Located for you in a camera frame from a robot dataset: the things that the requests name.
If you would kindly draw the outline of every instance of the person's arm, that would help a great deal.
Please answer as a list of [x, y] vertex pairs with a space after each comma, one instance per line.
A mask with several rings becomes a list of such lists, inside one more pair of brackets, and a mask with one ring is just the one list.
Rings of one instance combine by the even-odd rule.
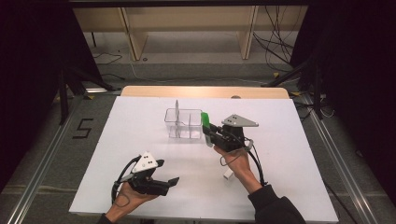
[[116, 223], [120, 218], [132, 213], [140, 204], [157, 198], [158, 195], [141, 194], [134, 191], [128, 183], [121, 186], [116, 201], [106, 214], [102, 214], [97, 224]]
[[305, 223], [297, 208], [286, 198], [278, 198], [271, 185], [262, 186], [250, 170], [248, 154], [226, 153], [219, 147], [214, 149], [226, 160], [236, 178], [249, 193], [248, 198], [256, 210], [256, 223], [302, 224]]

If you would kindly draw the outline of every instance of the transparent box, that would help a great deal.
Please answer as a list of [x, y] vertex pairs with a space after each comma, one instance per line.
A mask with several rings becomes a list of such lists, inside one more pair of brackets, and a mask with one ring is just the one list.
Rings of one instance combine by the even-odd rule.
[[167, 109], [165, 124], [169, 137], [201, 138], [201, 112], [199, 109]]

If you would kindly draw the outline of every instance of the green object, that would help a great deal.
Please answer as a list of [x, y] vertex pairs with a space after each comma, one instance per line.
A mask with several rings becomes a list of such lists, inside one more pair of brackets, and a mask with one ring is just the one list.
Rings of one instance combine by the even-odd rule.
[[207, 115], [206, 112], [201, 112], [201, 121], [203, 126], [205, 126], [206, 128], [210, 128], [209, 116]]

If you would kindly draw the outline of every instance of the hand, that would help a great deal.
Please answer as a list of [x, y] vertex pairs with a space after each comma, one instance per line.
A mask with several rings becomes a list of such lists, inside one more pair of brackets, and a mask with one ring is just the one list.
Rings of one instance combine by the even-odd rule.
[[241, 149], [239, 153], [227, 153], [218, 146], [213, 148], [224, 158], [228, 167], [233, 171], [235, 177], [241, 181], [248, 193], [253, 193], [262, 188], [262, 185], [250, 170], [248, 153], [245, 150]]
[[134, 191], [127, 182], [123, 183], [119, 195], [106, 213], [106, 217], [112, 223], [115, 223], [121, 217], [124, 217], [134, 211], [140, 204], [157, 197], [158, 195], [141, 194]]

